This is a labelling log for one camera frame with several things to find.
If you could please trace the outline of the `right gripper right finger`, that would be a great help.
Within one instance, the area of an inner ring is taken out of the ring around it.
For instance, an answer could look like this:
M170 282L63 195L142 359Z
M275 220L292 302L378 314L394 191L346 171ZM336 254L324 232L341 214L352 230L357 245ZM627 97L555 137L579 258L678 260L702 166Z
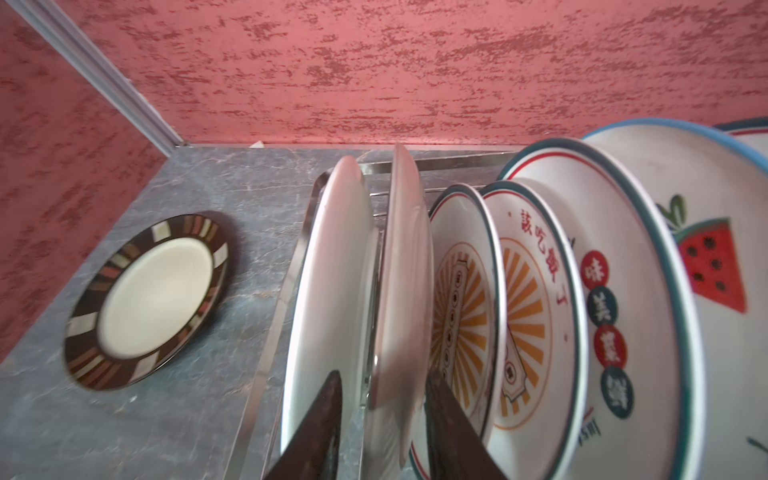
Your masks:
M435 368L427 375L425 394L430 478L505 479Z

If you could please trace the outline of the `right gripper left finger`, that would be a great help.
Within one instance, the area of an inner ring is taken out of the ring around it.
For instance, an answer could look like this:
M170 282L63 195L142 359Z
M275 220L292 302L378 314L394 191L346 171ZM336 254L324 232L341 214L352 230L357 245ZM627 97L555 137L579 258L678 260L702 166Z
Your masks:
M335 479L343 406L342 379L331 371L286 450L265 479Z

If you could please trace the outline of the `plain white plate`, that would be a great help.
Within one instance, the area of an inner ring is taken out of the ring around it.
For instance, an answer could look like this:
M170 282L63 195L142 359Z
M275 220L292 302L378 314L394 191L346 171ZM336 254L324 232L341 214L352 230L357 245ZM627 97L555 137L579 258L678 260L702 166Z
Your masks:
M396 479L424 402L434 293L433 243L419 170L394 148L380 264L372 385L359 477Z

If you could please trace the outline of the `dark striped rim plate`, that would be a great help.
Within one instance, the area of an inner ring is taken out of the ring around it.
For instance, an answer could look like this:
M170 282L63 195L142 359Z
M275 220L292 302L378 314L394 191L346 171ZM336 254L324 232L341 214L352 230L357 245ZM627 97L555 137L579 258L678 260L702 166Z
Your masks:
M222 295L233 233L215 212L188 213L123 244L88 282L66 323L70 377L86 389L116 390L173 359Z

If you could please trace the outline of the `white plate red text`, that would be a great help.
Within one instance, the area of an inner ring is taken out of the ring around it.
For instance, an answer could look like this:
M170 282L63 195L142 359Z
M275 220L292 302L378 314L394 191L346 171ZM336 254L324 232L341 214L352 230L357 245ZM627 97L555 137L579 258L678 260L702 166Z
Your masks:
M287 359L280 447L286 449L329 373L342 384L342 420L361 404L379 233L355 158L334 167L311 230Z

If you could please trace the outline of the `small sunburst plate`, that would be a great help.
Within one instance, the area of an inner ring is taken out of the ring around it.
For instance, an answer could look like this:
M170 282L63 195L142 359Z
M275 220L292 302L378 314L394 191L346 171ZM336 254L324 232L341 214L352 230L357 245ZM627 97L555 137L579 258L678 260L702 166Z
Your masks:
M505 363L506 280L499 236L480 193L448 187L429 213L435 253L429 363L486 446Z

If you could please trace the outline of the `white plate red dots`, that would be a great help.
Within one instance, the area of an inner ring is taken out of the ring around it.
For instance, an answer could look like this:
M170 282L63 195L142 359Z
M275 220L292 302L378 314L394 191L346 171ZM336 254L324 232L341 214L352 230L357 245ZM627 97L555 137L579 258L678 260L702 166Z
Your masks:
M692 479L705 437L703 346L693 295L664 220L610 154L556 138L500 174L553 210L587 314L586 410L570 479Z

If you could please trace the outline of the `watermelon pattern plate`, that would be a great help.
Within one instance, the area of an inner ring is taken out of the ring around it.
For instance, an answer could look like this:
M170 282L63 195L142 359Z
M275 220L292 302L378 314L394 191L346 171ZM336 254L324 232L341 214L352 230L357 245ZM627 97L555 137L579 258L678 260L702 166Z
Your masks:
M767 160L720 130L640 119L586 141L656 203L696 301L707 376L704 479L767 475Z

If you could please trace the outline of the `brown patterned plate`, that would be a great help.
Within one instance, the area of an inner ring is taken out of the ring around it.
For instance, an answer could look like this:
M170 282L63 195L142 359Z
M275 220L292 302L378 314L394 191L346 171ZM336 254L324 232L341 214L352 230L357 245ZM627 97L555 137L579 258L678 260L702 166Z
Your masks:
M761 116L717 124L716 128L752 147L764 157L768 152L768 117Z

